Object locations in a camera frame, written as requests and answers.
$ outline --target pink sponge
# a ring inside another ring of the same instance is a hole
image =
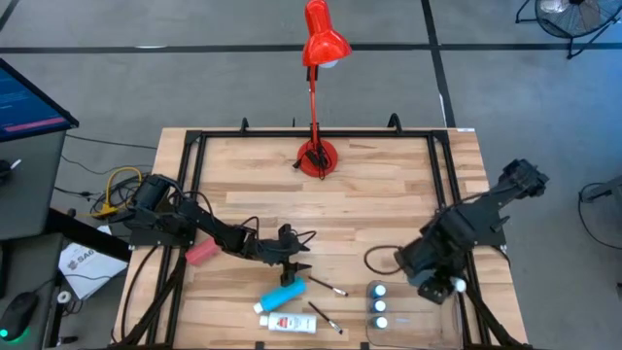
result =
[[[221,247],[216,245],[213,238],[208,238],[201,244],[192,247],[186,252],[186,260],[189,264],[199,266],[214,254],[218,253]]]

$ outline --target wooden tabletop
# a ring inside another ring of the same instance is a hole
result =
[[[185,128],[165,128],[155,157],[154,174],[176,178]],[[462,196],[488,189],[488,181],[472,130],[449,129],[453,159]],[[253,304],[279,284],[280,266],[244,261],[219,254],[201,267],[188,266],[180,306],[176,348],[255,348],[264,341],[270,348],[358,349],[365,336],[365,287],[372,280],[405,282],[403,273],[379,276],[365,268],[363,253],[379,244],[405,245],[419,235],[436,209],[428,147],[416,138],[330,139],[339,153],[336,170],[324,181],[292,169],[302,139],[213,138],[203,161],[200,190],[216,216],[239,224],[251,216],[260,219],[262,238],[276,237],[277,228],[289,223],[317,236],[311,252],[294,260],[310,263],[310,273],[350,293],[340,297],[316,283],[279,308],[283,312],[313,313],[312,300],[344,334],[323,320],[316,334],[271,332],[259,326]],[[450,193],[440,145],[437,145],[445,193]],[[193,161],[190,162],[190,183]],[[198,232],[200,242],[207,234]],[[150,248],[137,249],[129,265],[123,300],[138,264]],[[152,302],[162,249],[151,256],[137,278],[130,297],[127,332]],[[482,296],[511,335],[527,341],[507,262],[489,248],[474,250]],[[396,266],[391,251],[378,252],[370,260],[377,268]],[[121,307],[115,325],[120,338]],[[168,301],[162,308],[157,339],[162,341],[168,319]],[[473,342],[477,342],[472,310],[468,318]]]

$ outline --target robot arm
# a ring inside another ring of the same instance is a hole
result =
[[[501,228],[509,217],[499,210],[513,199],[540,196],[548,177],[528,161],[514,160],[503,169],[499,182],[472,203],[461,201],[441,210],[421,228],[417,238],[395,252],[395,258],[419,287],[419,295],[441,304],[454,292],[456,278],[462,279],[466,253],[475,246],[505,244]]]
[[[213,213],[203,209],[187,193],[172,179],[162,175],[150,175],[136,191],[125,215],[117,221],[126,221],[142,230],[165,232],[182,242],[181,245],[188,246],[192,237],[190,233],[198,228],[212,236],[227,254],[269,265],[281,264],[284,269],[281,275],[282,286],[292,284],[294,275],[299,270],[311,267],[290,262],[290,256],[300,251],[308,252],[309,248],[304,243],[313,238],[314,232],[297,233],[290,225],[285,224],[279,228],[277,239],[259,239],[257,228],[225,224]],[[310,233],[312,235],[300,243],[298,238]]]

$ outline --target gray floor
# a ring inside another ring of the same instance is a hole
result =
[[[8,0],[0,1],[0,9]],[[513,23],[520,0],[432,0],[441,44],[564,43],[533,23]],[[299,44],[303,0],[21,0],[0,47]],[[420,1],[332,0],[333,22],[356,43],[425,43]],[[528,7],[527,17],[533,10]],[[614,25],[603,42],[622,42]],[[506,227],[512,275],[531,344],[619,349],[622,253],[597,245],[576,214],[586,183],[622,173],[622,51],[443,52],[457,126],[475,127],[490,180],[514,158],[550,178],[545,196],[512,204]],[[165,126],[299,124],[308,116],[299,52],[4,54],[82,123],[87,137],[156,145]],[[319,81],[323,125],[443,126],[427,51],[354,52]],[[150,164],[155,153],[68,139],[64,154],[96,170]],[[105,177],[61,163],[57,185],[100,191]],[[53,205],[89,207],[56,193]],[[622,245],[622,221],[605,198],[585,207],[595,232]],[[104,345],[122,281],[93,296],[63,333]]]

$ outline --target blue tube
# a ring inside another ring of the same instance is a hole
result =
[[[302,277],[296,277],[294,282],[287,287],[279,287],[264,295],[253,307],[258,314],[262,311],[270,312],[289,300],[301,295],[306,290]]]

